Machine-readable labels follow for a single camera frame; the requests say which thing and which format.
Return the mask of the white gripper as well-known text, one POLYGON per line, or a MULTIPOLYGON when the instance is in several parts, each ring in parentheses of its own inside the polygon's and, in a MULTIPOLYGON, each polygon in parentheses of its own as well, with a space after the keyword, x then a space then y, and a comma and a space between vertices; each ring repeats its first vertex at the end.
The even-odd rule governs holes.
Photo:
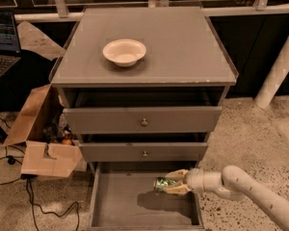
POLYGON ((188 169, 172 171, 166 175, 166 178, 173 181, 182 181, 185 178, 187 185, 179 182, 167 186, 164 188, 165 193, 184 195, 189 191, 193 193, 204 192, 204 171, 200 168, 192 168, 190 171, 188 169))

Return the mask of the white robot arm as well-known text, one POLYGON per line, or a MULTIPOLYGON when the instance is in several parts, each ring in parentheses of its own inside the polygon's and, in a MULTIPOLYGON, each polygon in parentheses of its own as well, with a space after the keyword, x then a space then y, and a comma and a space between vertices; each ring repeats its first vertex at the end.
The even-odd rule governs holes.
POLYGON ((289 38, 253 99, 229 99, 186 189, 209 231, 289 231, 289 38))

